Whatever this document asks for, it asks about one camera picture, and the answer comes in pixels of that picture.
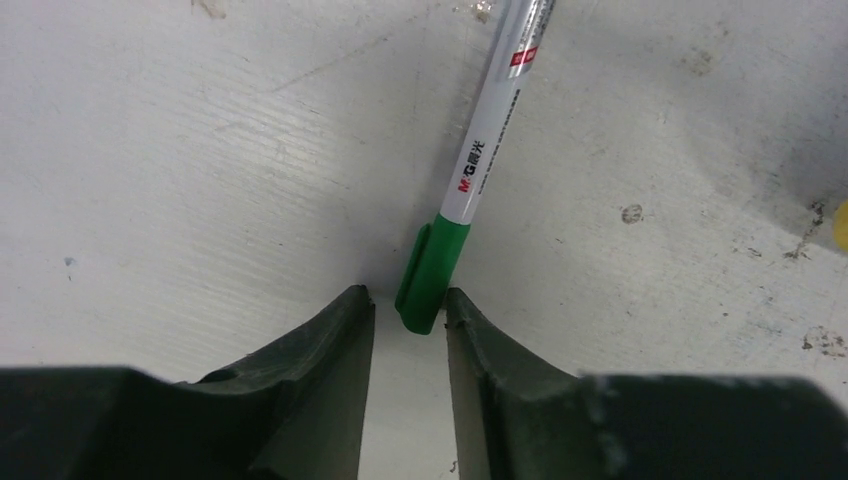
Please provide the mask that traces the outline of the white marker pen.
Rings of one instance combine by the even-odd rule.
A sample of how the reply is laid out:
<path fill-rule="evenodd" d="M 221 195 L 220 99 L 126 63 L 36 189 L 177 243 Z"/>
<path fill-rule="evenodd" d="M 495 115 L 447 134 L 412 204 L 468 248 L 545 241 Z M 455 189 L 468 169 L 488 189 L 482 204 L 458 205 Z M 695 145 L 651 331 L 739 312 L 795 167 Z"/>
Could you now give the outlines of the white marker pen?
<path fill-rule="evenodd" d="M 471 228 L 555 5 L 554 1 L 543 0 L 505 3 L 473 112 L 437 215 Z"/>

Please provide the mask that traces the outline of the green marker cap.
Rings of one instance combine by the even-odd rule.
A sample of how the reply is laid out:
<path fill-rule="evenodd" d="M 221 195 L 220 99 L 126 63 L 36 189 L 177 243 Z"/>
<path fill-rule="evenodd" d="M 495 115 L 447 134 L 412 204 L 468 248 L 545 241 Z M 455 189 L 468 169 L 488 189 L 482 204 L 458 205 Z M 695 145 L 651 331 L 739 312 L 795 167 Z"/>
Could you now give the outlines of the green marker cap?
<path fill-rule="evenodd" d="M 442 215 L 419 230 L 394 301 L 412 333 L 431 333 L 469 231 Z"/>

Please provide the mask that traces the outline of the yellow framed whiteboard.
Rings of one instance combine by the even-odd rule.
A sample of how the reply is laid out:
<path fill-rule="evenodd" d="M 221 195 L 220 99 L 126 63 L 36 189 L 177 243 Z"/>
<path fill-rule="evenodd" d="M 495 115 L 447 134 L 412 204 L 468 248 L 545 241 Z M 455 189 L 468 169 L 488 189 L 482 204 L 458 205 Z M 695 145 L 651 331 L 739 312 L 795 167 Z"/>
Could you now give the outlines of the yellow framed whiteboard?
<path fill-rule="evenodd" d="M 843 250 L 848 250 L 848 201 L 842 202 L 835 210 L 832 217 L 832 238 L 835 245 Z"/>

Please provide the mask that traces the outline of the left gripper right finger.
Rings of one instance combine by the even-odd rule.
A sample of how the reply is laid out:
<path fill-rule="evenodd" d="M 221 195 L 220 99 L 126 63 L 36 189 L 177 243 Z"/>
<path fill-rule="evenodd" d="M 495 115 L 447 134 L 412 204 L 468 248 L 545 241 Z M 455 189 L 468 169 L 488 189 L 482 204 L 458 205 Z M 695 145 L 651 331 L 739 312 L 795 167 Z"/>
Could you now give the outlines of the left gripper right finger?
<path fill-rule="evenodd" d="M 463 479 L 843 479 L 847 413 L 815 383 L 559 370 L 446 296 Z"/>

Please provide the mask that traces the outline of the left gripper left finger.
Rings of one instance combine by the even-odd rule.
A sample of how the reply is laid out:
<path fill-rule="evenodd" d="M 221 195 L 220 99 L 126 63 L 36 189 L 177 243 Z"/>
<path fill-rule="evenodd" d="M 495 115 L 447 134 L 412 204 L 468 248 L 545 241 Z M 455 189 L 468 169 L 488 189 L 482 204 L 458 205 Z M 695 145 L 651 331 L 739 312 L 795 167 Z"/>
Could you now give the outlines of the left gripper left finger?
<path fill-rule="evenodd" d="M 108 367 L 1 372 L 5 479 L 354 479 L 375 333 L 362 285 L 195 383 Z"/>

